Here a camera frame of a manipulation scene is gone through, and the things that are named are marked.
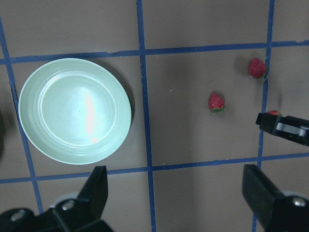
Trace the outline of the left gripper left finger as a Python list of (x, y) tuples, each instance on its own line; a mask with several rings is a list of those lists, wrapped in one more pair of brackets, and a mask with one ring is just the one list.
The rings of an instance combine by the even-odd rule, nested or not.
[(79, 192), (77, 199), (90, 205), (95, 218), (102, 216), (108, 198), (106, 166), (96, 166)]

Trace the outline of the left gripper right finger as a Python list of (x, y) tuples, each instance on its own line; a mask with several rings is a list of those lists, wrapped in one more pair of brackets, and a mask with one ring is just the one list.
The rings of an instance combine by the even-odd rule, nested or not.
[(242, 195), (263, 229), (269, 229), (275, 203), (285, 195), (254, 164), (243, 167)]

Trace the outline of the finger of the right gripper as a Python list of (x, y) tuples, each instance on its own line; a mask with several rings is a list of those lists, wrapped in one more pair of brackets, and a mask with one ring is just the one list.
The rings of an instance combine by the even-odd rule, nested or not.
[(256, 119), (259, 129), (297, 144), (309, 146), (309, 121), (293, 116), (276, 116), (259, 113)]

